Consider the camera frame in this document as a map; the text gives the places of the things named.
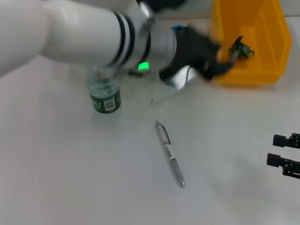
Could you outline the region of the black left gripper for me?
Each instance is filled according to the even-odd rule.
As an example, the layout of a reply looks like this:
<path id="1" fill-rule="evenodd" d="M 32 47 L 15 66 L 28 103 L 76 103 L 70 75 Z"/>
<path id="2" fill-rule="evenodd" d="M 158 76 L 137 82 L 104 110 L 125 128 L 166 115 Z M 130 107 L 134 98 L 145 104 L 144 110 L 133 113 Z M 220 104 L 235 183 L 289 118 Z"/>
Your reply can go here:
<path id="1" fill-rule="evenodd" d="M 192 27 L 176 30 L 176 53 L 169 66 L 159 72 L 163 81 L 170 80 L 185 66 L 197 70 L 205 80 L 224 75 L 234 66 L 234 61 L 219 62 L 217 54 L 221 46 Z"/>

